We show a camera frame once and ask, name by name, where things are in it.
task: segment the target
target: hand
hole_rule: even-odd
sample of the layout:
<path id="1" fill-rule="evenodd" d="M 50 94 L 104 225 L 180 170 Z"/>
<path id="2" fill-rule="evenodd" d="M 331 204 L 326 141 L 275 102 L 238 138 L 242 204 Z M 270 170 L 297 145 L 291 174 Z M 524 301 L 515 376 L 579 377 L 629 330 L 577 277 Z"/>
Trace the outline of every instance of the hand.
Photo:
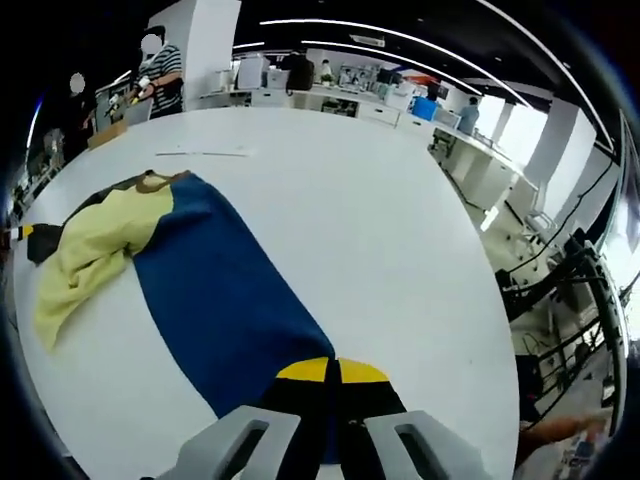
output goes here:
<path id="1" fill-rule="evenodd" d="M 155 89 L 156 89 L 155 83 L 151 82 L 149 85 L 147 85 L 147 87 L 142 92 L 142 96 L 140 97 L 140 100 L 145 100 L 146 98 L 149 98 L 151 95 L 153 95 L 153 92 L 155 91 Z"/>

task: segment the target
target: floor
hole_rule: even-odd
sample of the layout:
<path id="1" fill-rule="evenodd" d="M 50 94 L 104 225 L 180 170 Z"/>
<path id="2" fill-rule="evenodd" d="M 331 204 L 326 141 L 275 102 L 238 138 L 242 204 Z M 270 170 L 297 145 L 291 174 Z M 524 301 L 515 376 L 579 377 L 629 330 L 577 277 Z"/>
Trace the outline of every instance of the floor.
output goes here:
<path id="1" fill-rule="evenodd" d="M 455 185 L 455 182 L 451 178 L 454 189 L 460 192 Z M 489 263 L 493 267 L 494 271 L 500 269 L 510 270 L 513 267 L 519 265 L 523 261 L 531 258 L 531 253 L 527 252 L 525 244 L 522 242 L 515 242 L 514 237 L 522 231 L 522 224 L 518 218 L 511 212 L 507 206 L 502 206 L 498 216 L 493 222 L 491 222 L 489 228 L 483 231 L 480 226 L 485 220 L 485 213 L 464 201 L 460 196 L 471 221 L 473 222 L 478 235 L 482 241 Z M 541 247 L 534 247 L 534 252 L 537 253 Z M 549 248 L 545 250 L 538 262 L 531 262 L 528 265 L 518 269 L 513 273 L 514 280 L 519 285 L 528 285 L 540 281 L 548 272 L 547 262 L 554 251 Z M 545 299 L 540 302 L 532 311 L 523 314 L 520 318 L 511 322 L 511 339 L 516 355 L 541 355 L 553 348 L 558 344 L 558 336 L 560 338 L 567 338 L 575 333 L 580 323 L 585 320 L 590 320 L 592 317 L 587 312 L 581 316 L 575 316 L 570 318 L 571 312 L 561 311 L 562 321 L 558 321 L 558 310 L 554 310 L 554 322 L 555 327 L 551 326 L 549 321 L 551 300 Z M 571 355 L 574 345 L 565 349 L 565 355 Z M 559 355 L 554 355 L 548 360 L 540 363 L 540 371 L 544 379 L 544 388 L 548 388 L 555 384 L 557 377 L 553 374 L 553 371 L 558 367 L 561 362 Z M 552 390 L 547 398 L 540 400 L 538 409 L 544 409 L 542 404 L 547 404 L 553 401 L 553 398 L 560 393 L 557 389 Z"/>

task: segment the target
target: white desk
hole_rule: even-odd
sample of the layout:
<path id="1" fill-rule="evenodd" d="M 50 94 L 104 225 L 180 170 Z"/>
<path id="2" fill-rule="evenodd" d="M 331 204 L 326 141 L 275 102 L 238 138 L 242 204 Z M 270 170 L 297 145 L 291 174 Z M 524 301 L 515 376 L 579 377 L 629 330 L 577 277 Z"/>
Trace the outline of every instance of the white desk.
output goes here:
<path id="1" fill-rule="evenodd" d="M 443 162 L 442 167 L 456 181 L 465 200 L 485 211 L 491 210 L 494 206 L 501 207 L 511 188 L 524 176 L 519 164 L 478 139 L 440 122 L 424 120 L 387 106 L 371 92 L 356 92 L 320 85 L 314 85 L 311 90 L 294 90 L 291 97 L 282 89 L 260 88 L 233 92 L 250 92 L 253 97 L 252 104 L 263 107 L 295 106 L 299 109 L 320 111 L 324 98 L 356 102 L 357 118 L 396 128 L 420 138 L 425 145 L 433 143 L 436 130 L 448 133 L 459 141 L 456 142 L 451 157 Z M 229 92 L 213 92 L 203 95 L 201 99 L 212 99 L 219 95 L 229 95 Z"/>
<path id="2" fill-rule="evenodd" d="M 250 156 L 155 155 L 238 149 Z M 338 355 L 386 372 L 408 410 L 424 409 L 478 448 L 495 479 L 511 478 L 518 386 L 509 324 L 473 225 L 419 142 L 316 112 L 188 112 L 83 153 L 25 223 L 60 223 L 92 192 L 149 168 L 190 169 L 214 184 Z M 32 325 L 39 276 L 21 242 L 20 339 L 72 455 L 94 480 L 172 467 L 182 443 L 216 417 L 173 361 L 135 269 L 75 312 L 51 356 Z M 341 477 L 334 466 L 318 478 Z"/>

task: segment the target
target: white cabinet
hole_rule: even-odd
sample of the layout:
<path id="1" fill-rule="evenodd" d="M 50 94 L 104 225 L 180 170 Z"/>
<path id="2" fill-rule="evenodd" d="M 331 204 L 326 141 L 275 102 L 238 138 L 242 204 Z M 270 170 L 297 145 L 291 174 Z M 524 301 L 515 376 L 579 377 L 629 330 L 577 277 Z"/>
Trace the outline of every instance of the white cabinet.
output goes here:
<path id="1" fill-rule="evenodd" d="M 240 67 L 238 67 L 238 88 L 240 90 L 260 88 L 262 85 L 262 72 L 268 69 L 269 60 L 260 54 L 243 58 L 240 61 Z"/>
<path id="2" fill-rule="evenodd" d="M 396 129 L 403 133 L 420 137 L 425 145 L 431 145 L 433 143 L 433 133 L 435 132 L 436 127 L 428 120 L 424 120 L 409 113 L 401 113 L 400 118 L 398 118 Z"/>
<path id="3" fill-rule="evenodd" d="M 476 153 L 460 190 L 468 202 L 483 210 L 506 199 L 518 176 L 512 169 L 484 153 Z"/>
<path id="4" fill-rule="evenodd" d="M 362 120 L 395 127 L 396 123 L 398 123 L 399 115 L 400 112 L 395 108 L 387 108 L 382 105 L 378 106 L 370 103 L 360 103 L 356 117 Z"/>
<path id="5" fill-rule="evenodd" d="M 251 92 L 252 107 L 291 107 L 291 97 L 285 90 L 255 90 Z"/>

